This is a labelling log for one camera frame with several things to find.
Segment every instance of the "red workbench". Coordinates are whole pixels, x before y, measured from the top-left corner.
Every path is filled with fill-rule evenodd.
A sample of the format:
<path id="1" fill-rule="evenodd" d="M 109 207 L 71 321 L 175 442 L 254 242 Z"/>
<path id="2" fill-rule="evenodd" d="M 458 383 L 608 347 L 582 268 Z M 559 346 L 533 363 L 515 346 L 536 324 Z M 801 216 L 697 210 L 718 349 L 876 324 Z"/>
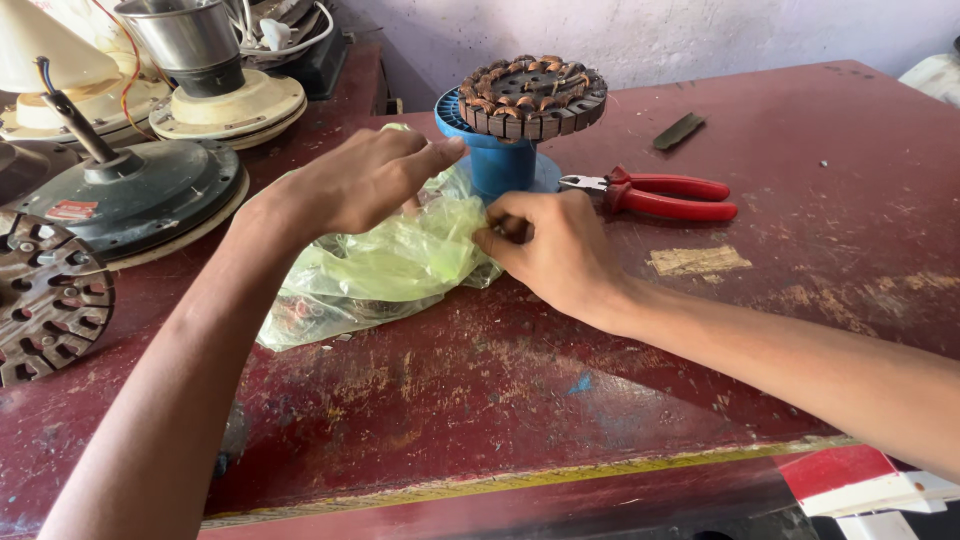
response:
<path id="1" fill-rule="evenodd" d="M 360 126 L 400 121 L 439 137 L 430 113 L 369 116 L 378 51 L 362 51 L 333 100 L 242 153 L 252 192 Z M 719 180 L 741 208 L 721 225 L 604 216 L 629 273 L 960 357 L 960 111 L 855 61 L 610 96 L 600 122 L 540 151 L 565 174 L 622 163 Z M 690 111 L 707 125 L 655 151 L 654 136 Z M 97 350 L 0 390 L 0 537 L 36 533 L 222 234 L 118 272 Z M 665 260 L 675 264 L 654 264 Z M 632 528 L 753 512 L 792 501 L 768 456 L 851 442 L 743 383 L 565 317 L 509 276 L 326 343 L 254 347 L 237 392 L 243 452 L 211 485 L 202 537 L 596 532 L 582 520 Z"/>

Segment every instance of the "white wire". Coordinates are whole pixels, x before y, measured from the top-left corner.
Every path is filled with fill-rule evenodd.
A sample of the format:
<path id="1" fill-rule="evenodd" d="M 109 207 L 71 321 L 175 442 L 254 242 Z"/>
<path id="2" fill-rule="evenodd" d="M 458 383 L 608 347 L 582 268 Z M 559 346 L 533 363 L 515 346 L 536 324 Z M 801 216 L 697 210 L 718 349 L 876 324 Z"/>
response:
<path id="1" fill-rule="evenodd" d="M 250 0 L 243 0 L 243 13 L 246 17 L 244 22 L 243 45 L 253 45 L 253 15 L 250 14 Z"/>
<path id="2" fill-rule="evenodd" d="M 250 0 L 244 0 L 244 4 L 246 4 L 246 7 L 249 13 Z M 330 33 L 333 32 L 333 17 L 330 15 L 330 12 L 326 10 L 326 7 L 323 4 L 321 4 L 320 2 L 317 2 L 316 4 L 317 4 L 317 7 L 320 8 L 320 11 L 324 12 L 324 15 L 326 16 L 326 22 L 328 23 L 326 25 L 326 30 L 320 32 L 316 36 L 311 37 L 310 39 L 308 39 L 307 41 L 304 41 L 303 43 L 298 43 L 297 45 L 290 47 L 289 49 L 281 49 L 279 51 L 258 51 L 256 49 L 245 49 L 243 47 L 240 47 L 240 54 L 254 55 L 258 57 L 283 57 L 286 55 L 292 55 L 294 53 L 298 53 L 303 49 L 313 45 L 317 41 L 320 41 L 324 37 L 329 36 Z"/>

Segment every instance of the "white wall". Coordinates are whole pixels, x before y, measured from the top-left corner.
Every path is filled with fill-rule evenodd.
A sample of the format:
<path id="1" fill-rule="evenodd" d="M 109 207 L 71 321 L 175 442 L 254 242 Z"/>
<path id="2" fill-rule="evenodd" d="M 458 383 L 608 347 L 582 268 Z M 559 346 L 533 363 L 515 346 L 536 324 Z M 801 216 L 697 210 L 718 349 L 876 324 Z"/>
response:
<path id="1" fill-rule="evenodd" d="M 384 44 L 406 111 L 478 65 L 556 54 L 612 88 L 854 59 L 898 77 L 960 35 L 960 0 L 339 0 L 345 30 Z"/>

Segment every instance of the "pliers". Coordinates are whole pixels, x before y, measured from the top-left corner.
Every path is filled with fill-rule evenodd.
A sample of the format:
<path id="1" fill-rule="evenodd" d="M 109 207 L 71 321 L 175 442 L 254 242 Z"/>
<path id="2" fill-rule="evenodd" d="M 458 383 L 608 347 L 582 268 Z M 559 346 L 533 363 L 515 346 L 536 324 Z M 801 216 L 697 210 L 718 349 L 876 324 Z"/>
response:
<path id="1" fill-rule="evenodd" d="M 726 184 L 670 174 L 631 174 L 617 166 L 603 178 L 587 176 L 564 176 L 561 185 L 584 189 L 587 192 L 602 191 L 604 202 L 612 212 L 632 209 L 661 217 L 689 219 L 693 221 L 730 221 L 736 217 L 734 203 L 687 201 L 657 193 L 670 193 L 695 197 L 707 201 L 723 201 L 730 196 Z"/>

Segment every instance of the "plastic bag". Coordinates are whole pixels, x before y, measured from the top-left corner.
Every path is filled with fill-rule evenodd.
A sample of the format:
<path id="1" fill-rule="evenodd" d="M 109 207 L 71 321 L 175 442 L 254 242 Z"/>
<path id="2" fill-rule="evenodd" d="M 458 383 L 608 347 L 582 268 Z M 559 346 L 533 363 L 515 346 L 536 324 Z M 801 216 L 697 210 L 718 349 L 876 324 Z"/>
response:
<path id="1" fill-rule="evenodd" d="M 486 222 L 483 202 L 469 192 L 455 164 L 427 181 L 417 217 L 393 215 L 367 233 L 315 240 L 287 274 L 257 343 L 284 351 L 413 315 L 461 283 L 490 285 L 502 269 L 470 240 Z"/>

